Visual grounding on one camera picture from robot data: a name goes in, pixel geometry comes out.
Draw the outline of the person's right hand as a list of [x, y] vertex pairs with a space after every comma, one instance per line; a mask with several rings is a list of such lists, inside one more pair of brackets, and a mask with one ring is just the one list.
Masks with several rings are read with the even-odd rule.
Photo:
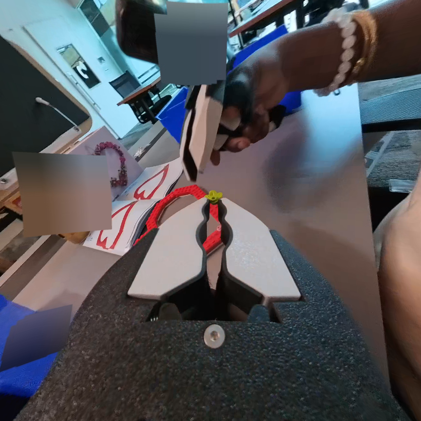
[[269, 111], [290, 91], [326, 86], [333, 78], [331, 54], [341, 47], [334, 24], [284, 35], [250, 55], [227, 79], [222, 120], [243, 122], [240, 135], [224, 144], [240, 152], [269, 133]]

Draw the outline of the wooden office table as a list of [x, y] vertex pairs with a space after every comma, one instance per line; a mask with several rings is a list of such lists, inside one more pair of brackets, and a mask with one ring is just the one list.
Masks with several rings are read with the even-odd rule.
[[300, 29], [304, 25], [304, 1], [303, 0], [270, 0], [266, 1], [263, 5], [257, 8], [249, 19], [237, 25], [228, 36], [230, 38], [242, 34], [245, 31], [261, 29], [272, 22], [296, 11], [296, 27]]
[[138, 101], [139, 99], [141, 99], [142, 95], [144, 95], [145, 93], [148, 93], [160, 81], [161, 81], [161, 76], [159, 76], [157, 79], [155, 79], [150, 84], [148, 84], [144, 87], [137, 88], [136, 90], [131, 92], [128, 96], [124, 97], [120, 102], [118, 102], [117, 106], [121, 106], [123, 104], [131, 104], [131, 103], [134, 103], [134, 102]]

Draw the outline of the black phone sign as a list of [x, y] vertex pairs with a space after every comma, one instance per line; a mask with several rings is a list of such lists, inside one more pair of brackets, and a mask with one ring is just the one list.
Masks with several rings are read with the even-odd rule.
[[82, 57], [77, 57], [71, 67], [87, 88], [91, 89], [101, 83]]

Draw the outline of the person's beige clothed leg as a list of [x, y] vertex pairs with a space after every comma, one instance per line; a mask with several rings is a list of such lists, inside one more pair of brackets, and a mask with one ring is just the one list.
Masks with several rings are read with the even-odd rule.
[[421, 194], [393, 208], [374, 232], [392, 390], [421, 419]]

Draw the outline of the toy set box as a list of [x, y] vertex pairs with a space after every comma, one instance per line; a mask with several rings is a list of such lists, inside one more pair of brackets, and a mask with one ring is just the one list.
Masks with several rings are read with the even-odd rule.
[[143, 172], [135, 158], [105, 126], [70, 144], [60, 154], [106, 156], [112, 202]]

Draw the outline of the black booth panel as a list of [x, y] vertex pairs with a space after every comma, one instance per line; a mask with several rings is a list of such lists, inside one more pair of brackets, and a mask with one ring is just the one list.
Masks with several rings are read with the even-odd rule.
[[88, 111], [39, 63], [18, 45], [0, 38], [0, 170], [1, 178], [14, 168], [13, 152], [41, 152], [73, 129], [41, 97], [83, 128]]

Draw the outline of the red brick heart frame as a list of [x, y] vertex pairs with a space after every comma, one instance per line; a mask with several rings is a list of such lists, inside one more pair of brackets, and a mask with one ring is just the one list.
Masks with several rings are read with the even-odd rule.
[[[134, 242], [136, 245], [146, 234], [148, 234], [152, 229], [158, 228], [158, 222], [163, 214], [164, 210], [174, 201], [176, 201], [180, 197], [185, 196], [193, 196], [196, 200], [202, 199], [207, 195], [205, 191], [203, 191], [197, 185], [190, 185], [187, 187], [181, 187], [173, 190], [169, 195], [165, 198], [160, 200], [158, 204], [155, 205], [152, 213], [150, 214], [149, 218], [146, 221], [146, 232], [140, 236]], [[219, 222], [218, 219], [218, 205], [210, 205], [210, 215]], [[215, 250], [217, 250], [220, 246], [222, 246], [222, 239], [221, 239], [221, 225], [217, 227], [217, 229], [208, 235], [207, 239], [203, 243], [204, 249], [207, 255], [212, 254]]]

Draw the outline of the open instruction booklet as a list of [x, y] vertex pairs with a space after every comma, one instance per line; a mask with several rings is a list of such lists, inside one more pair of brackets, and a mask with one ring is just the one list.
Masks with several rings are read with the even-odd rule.
[[91, 231], [83, 246], [122, 256], [133, 246], [154, 206], [182, 175], [181, 158], [146, 168], [112, 202], [112, 228]]

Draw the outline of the clear plastic case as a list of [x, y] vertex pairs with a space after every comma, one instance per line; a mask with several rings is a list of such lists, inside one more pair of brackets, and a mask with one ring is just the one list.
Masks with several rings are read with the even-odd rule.
[[389, 190], [390, 192], [395, 193], [405, 193], [409, 194], [415, 188], [416, 181], [412, 180], [402, 180], [402, 179], [390, 179], [389, 180]]

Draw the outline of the gooseneck microphone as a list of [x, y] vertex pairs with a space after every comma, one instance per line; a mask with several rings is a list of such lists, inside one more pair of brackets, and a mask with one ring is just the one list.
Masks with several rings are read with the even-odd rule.
[[79, 126], [73, 120], [71, 120], [69, 117], [67, 117], [63, 112], [61, 112], [58, 108], [56, 108], [55, 106], [53, 106], [50, 102], [44, 100], [41, 97], [36, 97], [35, 98], [35, 101], [37, 103], [39, 103], [39, 104], [43, 104], [43, 105], [45, 105], [47, 107], [52, 108], [56, 113], [58, 113], [60, 116], [62, 116], [64, 119], [66, 119], [69, 123], [71, 123], [73, 129], [76, 132], [81, 132], [81, 129], [79, 128]]

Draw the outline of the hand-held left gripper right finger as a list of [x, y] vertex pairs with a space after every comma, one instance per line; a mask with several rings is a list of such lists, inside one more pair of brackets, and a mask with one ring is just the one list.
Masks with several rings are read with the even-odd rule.
[[218, 217], [224, 250], [222, 291], [232, 304], [270, 304], [301, 297], [270, 229], [231, 200], [219, 200]]

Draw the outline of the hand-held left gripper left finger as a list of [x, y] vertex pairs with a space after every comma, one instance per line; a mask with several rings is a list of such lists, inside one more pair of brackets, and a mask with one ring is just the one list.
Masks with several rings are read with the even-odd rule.
[[206, 272], [208, 199], [199, 199], [169, 217], [140, 265], [128, 295], [160, 300], [202, 278]]

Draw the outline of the person's right forearm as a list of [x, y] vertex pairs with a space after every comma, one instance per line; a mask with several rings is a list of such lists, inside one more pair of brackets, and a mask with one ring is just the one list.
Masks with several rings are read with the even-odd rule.
[[[390, 1], [368, 9], [377, 22], [378, 44], [373, 63], [358, 82], [386, 80], [420, 74], [421, 5], [419, 0]], [[361, 28], [351, 21], [351, 13], [330, 13], [326, 22], [333, 21], [342, 30], [341, 64], [337, 75], [328, 85], [328, 92], [344, 86], [363, 47]]]

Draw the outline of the black mesh office chair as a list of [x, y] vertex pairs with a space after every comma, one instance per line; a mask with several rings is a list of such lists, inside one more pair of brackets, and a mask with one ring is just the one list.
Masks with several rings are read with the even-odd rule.
[[363, 134], [421, 129], [421, 77], [358, 84]]

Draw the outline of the gold bangle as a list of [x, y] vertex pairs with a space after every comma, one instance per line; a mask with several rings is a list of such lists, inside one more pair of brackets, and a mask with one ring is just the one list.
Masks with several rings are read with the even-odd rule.
[[361, 28], [364, 40], [361, 55], [344, 82], [344, 86], [358, 82], [366, 75], [373, 63], [378, 44], [377, 22], [368, 9], [352, 12], [351, 21]]

